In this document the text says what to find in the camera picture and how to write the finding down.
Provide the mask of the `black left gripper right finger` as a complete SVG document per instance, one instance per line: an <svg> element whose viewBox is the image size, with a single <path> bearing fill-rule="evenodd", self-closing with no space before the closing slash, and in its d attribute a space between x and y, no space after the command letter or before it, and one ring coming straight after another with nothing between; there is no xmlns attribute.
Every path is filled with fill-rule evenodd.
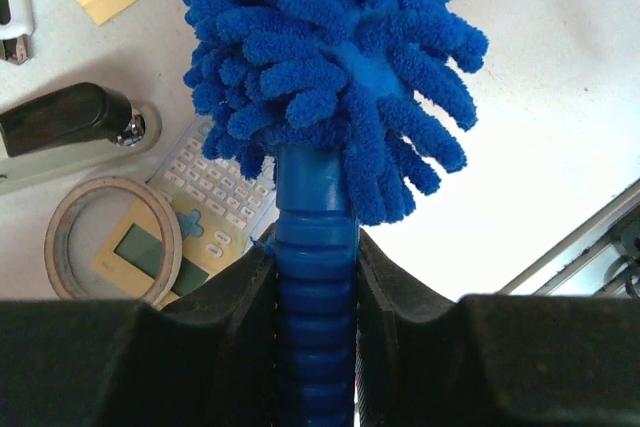
<svg viewBox="0 0 640 427"><path fill-rule="evenodd" d="M364 426L635 426L639 304L469 295L453 302L368 235L358 258Z"/></svg>

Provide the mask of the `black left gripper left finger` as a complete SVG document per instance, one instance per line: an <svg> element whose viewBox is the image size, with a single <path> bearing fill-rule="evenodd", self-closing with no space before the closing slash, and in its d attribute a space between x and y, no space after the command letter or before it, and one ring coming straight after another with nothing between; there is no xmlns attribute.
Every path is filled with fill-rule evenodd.
<svg viewBox="0 0 640 427"><path fill-rule="evenodd" d="M5 426L270 426L271 232L162 309L137 300L5 301Z"/></svg>

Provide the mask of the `blue microfiber duster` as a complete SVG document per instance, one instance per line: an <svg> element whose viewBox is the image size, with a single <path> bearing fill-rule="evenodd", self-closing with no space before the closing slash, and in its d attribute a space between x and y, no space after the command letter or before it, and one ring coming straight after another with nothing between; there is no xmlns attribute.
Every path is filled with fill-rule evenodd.
<svg viewBox="0 0 640 427"><path fill-rule="evenodd" d="M450 0L182 0L203 145L256 179L272 161L276 426L354 418L359 230L395 223L467 158L427 99L471 129L463 73L488 40Z"/></svg>

